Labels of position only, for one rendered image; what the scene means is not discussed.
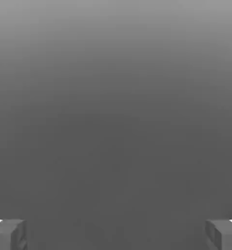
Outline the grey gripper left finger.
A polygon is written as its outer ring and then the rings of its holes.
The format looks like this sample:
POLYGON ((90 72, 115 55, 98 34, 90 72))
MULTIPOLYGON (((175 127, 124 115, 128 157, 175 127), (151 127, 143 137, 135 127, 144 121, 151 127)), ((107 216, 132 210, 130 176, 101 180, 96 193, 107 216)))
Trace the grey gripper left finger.
POLYGON ((28 250, 26 220, 0 219, 0 250, 28 250))

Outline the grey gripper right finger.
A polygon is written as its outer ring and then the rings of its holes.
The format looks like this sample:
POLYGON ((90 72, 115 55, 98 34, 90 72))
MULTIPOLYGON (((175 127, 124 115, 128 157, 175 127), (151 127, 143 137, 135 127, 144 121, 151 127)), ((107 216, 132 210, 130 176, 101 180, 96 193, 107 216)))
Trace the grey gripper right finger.
POLYGON ((206 220, 208 250, 232 250, 232 219, 206 220))

